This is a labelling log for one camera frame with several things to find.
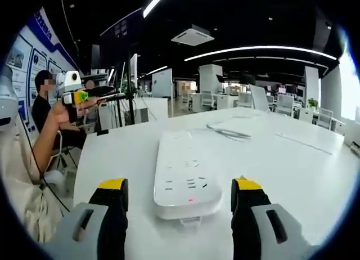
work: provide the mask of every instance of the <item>display board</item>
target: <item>display board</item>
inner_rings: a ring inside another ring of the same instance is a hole
[[[79,70],[56,37],[44,9],[34,14],[20,31],[6,63],[13,72],[12,84],[19,99],[19,113],[29,128],[33,127],[28,115],[37,96],[34,79],[38,72],[48,70],[57,74]],[[49,95],[50,104],[55,101],[56,97]]]

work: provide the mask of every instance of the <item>air conditioning unit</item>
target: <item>air conditioning unit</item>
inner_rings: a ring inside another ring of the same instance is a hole
[[[214,38],[210,36],[210,33],[207,30],[193,25],[191,28],[175,36],[171,41],[190,46],[198,46],[205,42],[210,42],[213,39]]]
[[[222,189],[189,131],[165,133],[157,155],[154,202],[162,219],[201,218],[215,213]]]

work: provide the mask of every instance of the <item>person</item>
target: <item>person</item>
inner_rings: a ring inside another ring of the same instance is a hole
[[[35,86],[38,96],[34,100],[31,114],[38,131],[41,132],[47,119],[47,115],[51,110],[51,106],[48,102],[48,95],[55,90],[56,85],[52,80],[52,74],[47,70],[42,70],[35,77]],[[71,125],[70,122],[60,124],[60,130],[63,147],[75,146],[80,149],[83,148],[86,140],[85,131]],[[60,136],[58,135],[55,139],[53,149],[56,150],[59,149],[59,147]]]
[[[86,89],[93,89],[95,88],[95,83],[93,80],[88,80],[86,83],[85,83],[85,88]]]
[[[48,111],[41,133],[31,148],[26,127],[18,114],[18,100],[12,88],[12,70],[5,65],[0,76],[0,169],[10,203],[20,222],[31,236],[40,242],[48,241],[62,219],[62,213],[49,188],[41,189],[39,182],[47,169],[58,128],[70,122],[69,112],[61,101]],[[79,106],[78,115],[96,100]]]

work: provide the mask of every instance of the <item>black shirt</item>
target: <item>black shirt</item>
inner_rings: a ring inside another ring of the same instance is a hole
[[[43,129],[45,121],[47,119],[47,115],[50,110],[51,106],[49,102],[38,95],[34,101],[31,114],[33,115],[35,125],[38,128],[39,132],[41,132],[41,130]]]

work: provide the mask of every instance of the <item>white power strip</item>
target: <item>white power strip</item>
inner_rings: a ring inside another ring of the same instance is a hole
[[[222,190],[188,131],[165,133],[157,155],[154,201],[163,219],[201,217],[216,212]]]

